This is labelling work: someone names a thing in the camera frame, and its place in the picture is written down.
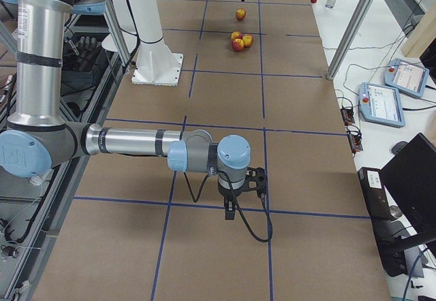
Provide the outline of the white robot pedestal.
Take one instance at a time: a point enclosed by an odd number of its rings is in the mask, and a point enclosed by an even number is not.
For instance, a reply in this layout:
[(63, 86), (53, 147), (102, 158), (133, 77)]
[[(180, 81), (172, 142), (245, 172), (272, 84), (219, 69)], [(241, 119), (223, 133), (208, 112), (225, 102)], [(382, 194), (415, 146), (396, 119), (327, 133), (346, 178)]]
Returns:
[(176, 86), (183, 55), (171, 52), (164, 41), (157, 0), (128, 1), (140, 39), (132, 82)]

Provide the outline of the black computer mouse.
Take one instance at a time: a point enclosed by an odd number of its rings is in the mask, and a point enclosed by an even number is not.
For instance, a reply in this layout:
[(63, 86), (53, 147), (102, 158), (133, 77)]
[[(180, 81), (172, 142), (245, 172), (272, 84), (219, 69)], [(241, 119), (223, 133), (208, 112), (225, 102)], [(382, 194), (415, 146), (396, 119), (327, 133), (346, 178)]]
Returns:
[(397, 155), (397, 154), (399, 154), (406, 146), (407, 146), (407, 144), (408, 144), (408, 142), (406, 142), (406, 141), (400, 141), (400, 142), (397, 142), (391, 149), (390, 149), (390, 152), (393, 154), (393, 155)]

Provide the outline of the aluminium frame post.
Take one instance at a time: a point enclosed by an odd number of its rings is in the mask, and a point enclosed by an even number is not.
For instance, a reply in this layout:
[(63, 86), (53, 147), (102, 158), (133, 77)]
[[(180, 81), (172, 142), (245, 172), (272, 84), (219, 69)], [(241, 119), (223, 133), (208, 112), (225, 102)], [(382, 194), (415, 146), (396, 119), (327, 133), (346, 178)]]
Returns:
[(333, 56), (330, 66), (326, 73), (326, 78), (328, 80), (334, 80), (342, 62), (347, 55), (349, 48), (365, 18), (367, 12), (369, 11), (373, 0), (359, 0), (354, 13), (348, 23), (348, 26), (341, 38), (338, 48)]

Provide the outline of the far blue teach pendant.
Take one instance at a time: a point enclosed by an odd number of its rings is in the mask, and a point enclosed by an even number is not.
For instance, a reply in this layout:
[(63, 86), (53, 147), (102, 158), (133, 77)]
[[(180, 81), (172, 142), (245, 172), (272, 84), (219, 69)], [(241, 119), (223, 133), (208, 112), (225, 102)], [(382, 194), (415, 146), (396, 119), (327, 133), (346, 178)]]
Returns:
[(427, 68), (398, 58), (389, 62), (384, 73), (386, 85), (415, 98), (423, 96), (428, 78), (429, 70)]

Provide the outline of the near blue teach pendant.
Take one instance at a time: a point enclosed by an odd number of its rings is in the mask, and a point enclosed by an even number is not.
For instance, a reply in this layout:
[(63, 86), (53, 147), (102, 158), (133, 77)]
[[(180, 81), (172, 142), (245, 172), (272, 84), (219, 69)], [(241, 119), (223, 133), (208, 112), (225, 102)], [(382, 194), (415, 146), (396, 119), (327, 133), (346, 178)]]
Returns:
[(405, 126), (399, 90), (391, 86), (363, 82), (359, 88), (359, 111), (370, 123)]

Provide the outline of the black desktop box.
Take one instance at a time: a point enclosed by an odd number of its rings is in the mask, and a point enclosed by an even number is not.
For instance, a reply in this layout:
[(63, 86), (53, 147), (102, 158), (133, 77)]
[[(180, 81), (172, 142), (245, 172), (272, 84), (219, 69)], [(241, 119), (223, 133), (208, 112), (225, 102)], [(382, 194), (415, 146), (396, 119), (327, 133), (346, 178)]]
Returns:
[(358, 170), (358, 177), (384, 270), (391, 277), (412, 274), (422, 278), (422, 262), (414, 263), (420, 253), (419, 246), (403, 247), (399, 244), (409, 234), (395, 221), (397, 218), (391, 212), (380, 170), (362, 167)]

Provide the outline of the far orange black adapter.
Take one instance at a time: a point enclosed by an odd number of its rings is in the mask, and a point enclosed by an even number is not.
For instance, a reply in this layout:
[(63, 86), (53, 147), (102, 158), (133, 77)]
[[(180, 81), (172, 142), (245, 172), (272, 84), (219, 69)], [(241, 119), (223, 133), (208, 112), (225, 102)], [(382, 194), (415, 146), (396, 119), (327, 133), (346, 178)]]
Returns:
[(341, 108), (340, 108), (341, 116), (344, 122), (344, 125), (351, 125), (355, 123), (354, 120), (354, 105), (353, 103), (346, 97), (341, 97)]

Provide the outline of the red yellow apple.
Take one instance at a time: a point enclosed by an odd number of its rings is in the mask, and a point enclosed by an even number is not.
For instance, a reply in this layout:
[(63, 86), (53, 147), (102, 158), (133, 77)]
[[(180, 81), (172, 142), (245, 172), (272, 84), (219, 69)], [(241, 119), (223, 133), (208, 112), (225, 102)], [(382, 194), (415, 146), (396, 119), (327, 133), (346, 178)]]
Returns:
[(243, 34), (240, 31), (234, 31), (231, 33), (231, 40), (234, 41), (236, 39), (242, 39)]
[(241, 52), (245, 49), (244, 41), (240, 38), (231, 41), (231, 47), (234, 52)]
[(244, 47), (250, 48), (253, 45), (254, 38), (251, 34), (244, 34), (242, 40)]
[(244, 8), (238, 8), (235, 12), (235, 18), (237, 21), (243, 21), (246, 17), (247, 11)]

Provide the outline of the blue teach pendant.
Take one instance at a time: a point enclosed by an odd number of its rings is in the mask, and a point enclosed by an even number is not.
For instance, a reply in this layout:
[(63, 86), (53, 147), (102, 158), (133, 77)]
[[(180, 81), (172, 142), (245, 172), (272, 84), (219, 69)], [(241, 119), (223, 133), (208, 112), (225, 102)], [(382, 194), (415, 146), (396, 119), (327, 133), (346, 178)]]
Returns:
[(415, 98), (423, 96), (428, 78), (429, 70), (427, 68), (398, 58), (389, 62), (384, 73), (386, 85)]
[(359, 88), (359, 111), (370, 123), (405, 126), (399, 90), (391, 86), (363, 82)]

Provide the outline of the black computer monitor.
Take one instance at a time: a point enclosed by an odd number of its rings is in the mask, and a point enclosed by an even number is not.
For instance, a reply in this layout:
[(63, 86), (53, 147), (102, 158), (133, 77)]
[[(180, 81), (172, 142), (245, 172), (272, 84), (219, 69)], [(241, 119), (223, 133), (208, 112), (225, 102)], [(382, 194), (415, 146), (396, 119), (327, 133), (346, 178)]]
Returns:
[(381, 180), (416, 232), (435, 228), (435, 146), (424, 134), (389, 160)]

